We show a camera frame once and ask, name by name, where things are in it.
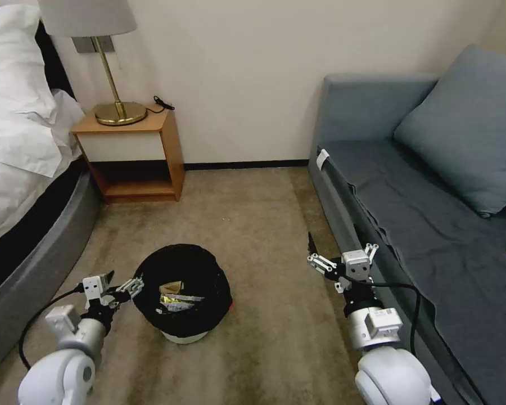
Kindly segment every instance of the beige carpet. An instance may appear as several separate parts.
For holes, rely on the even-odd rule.
[[[305,168],[189,172],[178,203],[102,209],[61,292],[110,270],[123,282],[156,249],[191,243],[217,257],[234,307],[204,339],[179,346],[124,305],[88,403],[362,404],[356,355],[346,350],[344,302],[306,265],[308,229],[323,252],[337,254]],[[83,298],[69,302],[80,310]],[[55,347],[40,320],[29,334],[28,359]],[[13,350],[0,367],[0,405],[16,403],[24,374]]]

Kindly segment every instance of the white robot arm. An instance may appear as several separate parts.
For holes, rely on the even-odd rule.
[[[120,304],[137,295],[140,278],[110,288],[108,276],[83,280],[87,312],[73,305],[53,308],[45,319],[58,339],[58,351],[34,364],[19,386],[19,405],[84,405],[101,360],[103,340]]]
[[[345,252],[340,267],[317,253],[308,263],[325,278],[337,281],[335,288],[346,300],[353,349],[363,357],[358,362],[356,387],[367,405],[430,405],[441,401],[426,369],[415,356],[393,345],[403,325],[395,308],[384,308],[374,294],[369,276],[378,245]]]

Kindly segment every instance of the gray blanket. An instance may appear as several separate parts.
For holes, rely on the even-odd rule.
[[[506,404],[506,213],[480,218],[394,141],[322,145],[489,405]]]

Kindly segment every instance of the food wrapper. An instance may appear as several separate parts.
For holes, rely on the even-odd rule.
[[[171,312],[179,312],[192,308],[195,303],[200,302],[204,297],[194,295],[179,295],[178,293],[184,288],[182,281],[173,281],[163,284],[159,287],[159,302]]]

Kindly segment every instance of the wooden nightstand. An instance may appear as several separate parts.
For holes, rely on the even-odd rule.
[[[173,111],[149,111],[142,121],[122,127],[101,125],[91,112],[71,132],[105,202],[180,199],[185,172]]]

